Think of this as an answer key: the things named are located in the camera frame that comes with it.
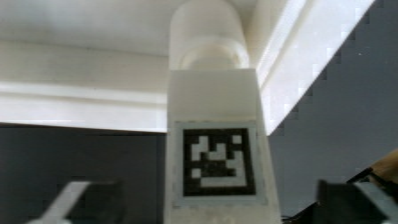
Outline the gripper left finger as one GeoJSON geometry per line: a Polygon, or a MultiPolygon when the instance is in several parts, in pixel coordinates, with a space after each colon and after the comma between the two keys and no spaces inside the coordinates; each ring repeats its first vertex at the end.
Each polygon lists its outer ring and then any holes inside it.
{"type": "Polygon", "coordinates": [[[72,181],[43,215],[25,224],[121,224],[123,219],[123,183],[72,181]]]}

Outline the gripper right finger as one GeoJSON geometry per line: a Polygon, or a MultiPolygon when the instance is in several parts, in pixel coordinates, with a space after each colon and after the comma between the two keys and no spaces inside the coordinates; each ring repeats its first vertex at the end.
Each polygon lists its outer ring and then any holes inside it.
{"type": "Polygon", "coordinates": [[[374,183],[320,182],[317,224],[398,224],[398,203],[374,183]]]}

